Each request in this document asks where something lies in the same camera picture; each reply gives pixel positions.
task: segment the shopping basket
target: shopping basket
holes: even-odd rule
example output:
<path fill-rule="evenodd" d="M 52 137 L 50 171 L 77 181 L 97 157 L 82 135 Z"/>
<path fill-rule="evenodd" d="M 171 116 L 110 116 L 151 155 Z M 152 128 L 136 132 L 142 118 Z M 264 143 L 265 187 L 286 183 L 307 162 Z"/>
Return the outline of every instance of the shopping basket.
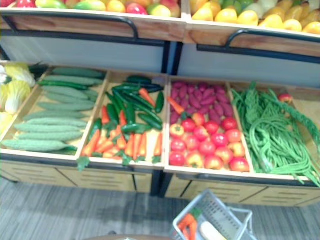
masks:
<path fill-rule="evenodd" d="M 257 240 L 252 231 L 252 211 L 240 208 L 227 207 L 209 189 L 198 195 L 173 221 L 172 238 L 174 240 L 186 240 L 178 228 L 178 223 L 192 209 L 197 208 L 201 215 L 197 219 L 198 226 L 203 222 L 210 222 L 227 240 Z M 246 214 L 241 222 L 234 213 Z M 196 240 L 203 240 L 199 233 L 196 233 Z"/>

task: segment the carrot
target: carrot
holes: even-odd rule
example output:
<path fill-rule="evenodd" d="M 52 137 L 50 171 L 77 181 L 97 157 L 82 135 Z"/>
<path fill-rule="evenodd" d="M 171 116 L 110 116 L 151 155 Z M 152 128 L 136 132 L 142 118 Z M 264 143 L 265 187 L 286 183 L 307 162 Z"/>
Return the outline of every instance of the carrot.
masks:
<path fill-rule="evenodd" d="M 101 115 L 102 115 L 102 124 L 103 125 L 105 125 L 105 124 L 110 122 L 110 118 L 109 118 L 106 106 L 102 106 Z"/>
<path fill-rule="evenodd" d="M 142 134 L 136 133 L 134 135 L 133 160 L 137 160 L 139 147 L 142 141 Z"/>
<path fill-rule="evenodd" d="M 185 109 L 181 105 L 179 105 L 172 97 L 168 96 L 167 99 L 168 99 L 168 102 L 171 104 L 171 106 L 179 115 L 185 112 Z"/>
<path fill-rule="evenodd" d="M 141 97 L 143 97 L 145 100 L 147 100 L 153 107 L 156 107 L 155 101 L 151 98 L 151 96 L 148 93 L 148 90 L 145 88 L 140 88 L 139 94 Z"/>
<path fill-rule="evenodd" d="M 98 129 L 97 131 L 95 131 L 89 143 L 82 150 L 82 153 L 81 153 L 82 156 L 91 157 L 92 153 L 96 150 L 100 136 L 101 136 L 101 131 L 100 129 Z"/>
<path fill-rule="evenodd" d="M 127 125 L 125 111 L 121 110 L 119 114 L 120 126 Z"/>

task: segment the gray carpet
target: gray carpet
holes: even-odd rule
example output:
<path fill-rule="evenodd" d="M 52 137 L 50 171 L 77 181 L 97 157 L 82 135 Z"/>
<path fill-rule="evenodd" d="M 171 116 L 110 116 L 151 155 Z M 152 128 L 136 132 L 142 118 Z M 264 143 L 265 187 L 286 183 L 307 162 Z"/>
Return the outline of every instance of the gray carpet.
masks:
<path fill-rule="evenodd" d="M 168 236 L 173 219 L 188 204 L 142 193 L 0 181 L 0 240 L 83 240 L 112 230 Z M 320 240 L 320 204 L 232 206 L 253 211 L 259 240 Z"/>

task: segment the produce display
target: produce display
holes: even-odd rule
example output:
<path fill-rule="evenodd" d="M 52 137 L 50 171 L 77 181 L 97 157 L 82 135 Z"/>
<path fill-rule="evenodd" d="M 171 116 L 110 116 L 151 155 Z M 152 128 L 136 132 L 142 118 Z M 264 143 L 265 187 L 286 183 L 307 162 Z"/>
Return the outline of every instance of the produce display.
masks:
<path fill-rule="evenodd" d="M 190 0 L 193 20 L 320 34 L 319 0 Z"/>
<path fill-rule="evenodd" d="M 13 139 L 3 140 L 3 146 L 20 151 L 76 154 L 76 141 L 81 139 L 87 126 L 82 120 L 88 117 L 85 111 L 94 108 L 98 97 L 90 88 L 101 85 L 104 74 L 91 69 L 63 67 L 55 68 L 52 73 L 55 72 L 60 75 L 45 76 L 38 82 L 42 93 L 36 102 L 37 110 L 24 116 L 23 122 L 14 124 L 17 133 Z M 84 78 L 79 73 L 94 73 L 98 78 Z"/>
<path fill-rule="evenodd" d="M 161 162 L 163 143 L 164 88 L 162 77 L 150 79 L 132 75 L 122 84 L 112 84 L 105 92 L 105 104 L 93 124 L 78 168 L 89 157 L 122 161 L 124 166 L 141 161 Z"/>
<path fill-rule="evenodd" d="M 222 85 L 172 83 L 169 164 L 249 172 L 242 132 Z"/>
<path fill-rule="evenodd" d="M 320 132 L 305 115 L 290 106 L 293 98 L 261 91 L 253 82 L 248 89 L 233 90 L 255 172 L 308 177 L 320 187 Z M 297 121 L 303 124 L 317 147 L 317 159 L 305 145 Z"/>

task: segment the apple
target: apple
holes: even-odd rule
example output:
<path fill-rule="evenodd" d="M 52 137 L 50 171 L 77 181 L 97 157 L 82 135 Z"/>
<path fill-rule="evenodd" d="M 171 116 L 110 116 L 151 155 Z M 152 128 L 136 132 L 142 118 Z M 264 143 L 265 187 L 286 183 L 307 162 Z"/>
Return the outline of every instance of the apple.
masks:
<path fill-rule="evenodd" d="M 36 0 L 19 0 L 16 3 L 17 8 L 36 8 Z"/>
<path fill-rule="evenodd" d="M 215 150 L 214 155 L 221 158 L 225 164 L 230 163 L 230 161 L 234 158 L 234 154 L 227 147 L 218 147 Z"/>
<path fill-rule="evenodd" d="M 224 166 L 224 162 L 218 156 L 206 156 L 204 159 L 204 167 L 206 169 L 220 170 Z"/>
<path fill-rule="evenodd" d="M 140 15 L 148 15 L 146 9 L 139 5 L 138 3 L 130 3 L 126 6 L 126 12 L 128 14 L 140 14 Z"/>
<path fill-rule="evenodd" d="M 160 4 L 166 6 L 171 11 L 171 17 L 180 18 L 181 10 L 179 5 L 174 0 L 161 0 Z"/>

